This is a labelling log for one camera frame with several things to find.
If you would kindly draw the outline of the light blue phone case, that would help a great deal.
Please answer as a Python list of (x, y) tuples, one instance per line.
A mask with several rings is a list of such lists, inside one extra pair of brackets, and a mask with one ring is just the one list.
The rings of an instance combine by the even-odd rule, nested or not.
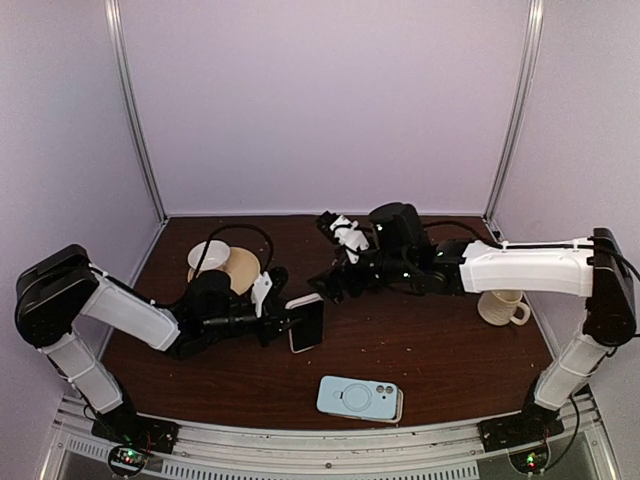
[(397, 423), (403, 414), (404, 393), (394, 383), (341, 376), (324, 376), (319, 383), (319, 412), (358, 420)]

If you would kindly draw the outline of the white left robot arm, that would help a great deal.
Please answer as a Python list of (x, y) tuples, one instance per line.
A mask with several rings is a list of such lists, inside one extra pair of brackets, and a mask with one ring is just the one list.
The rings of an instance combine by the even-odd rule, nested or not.
[(176, 301), (161, 304), (71, 244), (17, 277), (14, 320), (20, 336), (66, 377), (96, 420), (121, 443), (133, 444), (143, 436), (143, 421), (124, 387), (80, 338), (76, 319), (91, 318), (176, 359), (246, 333), (266, 346), (303, 319), (280, 296), (287, 280), (286, 269), (273, 268), (258, 277), (256, 295), (239, 295), (228, 273), (209, 270), (195, 275)]

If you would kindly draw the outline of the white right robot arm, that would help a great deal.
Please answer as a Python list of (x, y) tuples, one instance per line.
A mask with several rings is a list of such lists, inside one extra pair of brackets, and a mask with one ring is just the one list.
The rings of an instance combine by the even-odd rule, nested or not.
[(535, 440), (602, 359), (637, 335), (633, 282), (639, 273), (607, 228), (551, 243), (497, 243), (476, 234), (434, 244), (414, 206), (401, 202), (374, 209), (368, 222), (362, 227), (329, 211), (317, 218), (319, 231), (341, 250), (329, 270), (308, 281), (323, 298), (340, 303), (381, 288), (414, 296), (510, 290), (585, 298), (585, 320), (513, 419), (519, 440)]

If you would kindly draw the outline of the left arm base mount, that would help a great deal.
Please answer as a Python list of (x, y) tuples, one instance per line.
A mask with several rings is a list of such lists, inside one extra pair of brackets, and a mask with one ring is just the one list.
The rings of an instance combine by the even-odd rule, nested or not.
[(107, 466), (117, 477), (128, 479), (140, 474), (158, 453), (173, 452), (179, 425), (131, 412), (95, 412), (91, 433), (114, 443)]

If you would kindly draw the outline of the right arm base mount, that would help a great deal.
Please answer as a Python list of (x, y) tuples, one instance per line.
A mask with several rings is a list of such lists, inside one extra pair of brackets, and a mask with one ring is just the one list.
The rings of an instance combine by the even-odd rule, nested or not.
[(559, 409), (548, 409), (527, 400), (517, 413), (483, 420), (478, 431), (486, 453), (508, 452), (511, 466), (521, 474), (540, 475), (552, 465), (549, 440), (562, 434)]

